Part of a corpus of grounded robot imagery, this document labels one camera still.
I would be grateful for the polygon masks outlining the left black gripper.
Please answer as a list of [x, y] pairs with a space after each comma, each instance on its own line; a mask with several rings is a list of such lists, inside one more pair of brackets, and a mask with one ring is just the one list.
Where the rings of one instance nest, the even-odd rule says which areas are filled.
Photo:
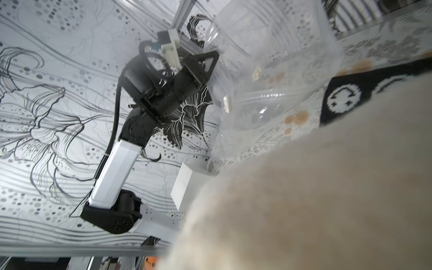
[[133, 109], [164, 123], [182, 103], [209, 82], [218, 59], [217, 51], [187, 55], [181, 61], [180, 71], [174, 72], [161, 55], [144, 52], [125, 66], [119, 86], [135, 102]]

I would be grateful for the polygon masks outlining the clear plastic vacuum bag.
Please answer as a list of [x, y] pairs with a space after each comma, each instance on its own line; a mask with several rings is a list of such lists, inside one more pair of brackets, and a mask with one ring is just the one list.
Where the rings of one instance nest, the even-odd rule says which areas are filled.
[[213, 158], [248, 148], [328, 82], [343, 58], [321, 1], [231, 1], [210, 25], [204, 51], [219, 53], [208, 82], [221, 110]]

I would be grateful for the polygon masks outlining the beige fluffy cloth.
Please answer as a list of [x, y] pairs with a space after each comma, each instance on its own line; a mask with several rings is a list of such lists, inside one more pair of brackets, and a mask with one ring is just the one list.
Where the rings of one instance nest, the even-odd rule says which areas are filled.
[[429, 270], [432, 75], [220, 172], [160, 270]]

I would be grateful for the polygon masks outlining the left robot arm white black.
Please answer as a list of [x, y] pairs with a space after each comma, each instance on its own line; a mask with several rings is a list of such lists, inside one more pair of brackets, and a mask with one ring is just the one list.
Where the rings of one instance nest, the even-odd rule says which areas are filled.
[[217, 51], [188, 55], [173, 73], [169, 64], [156, 70], [150, 56], [134, 57], [119, 76], [110, 142], [81, 213], [111, 234], [129, 232], [143, 220], [141, 199], [124, 183], [156, 130], [173, 127], [174, 117], [184, 115], [182, 105], [204, 89], [219, 59]]

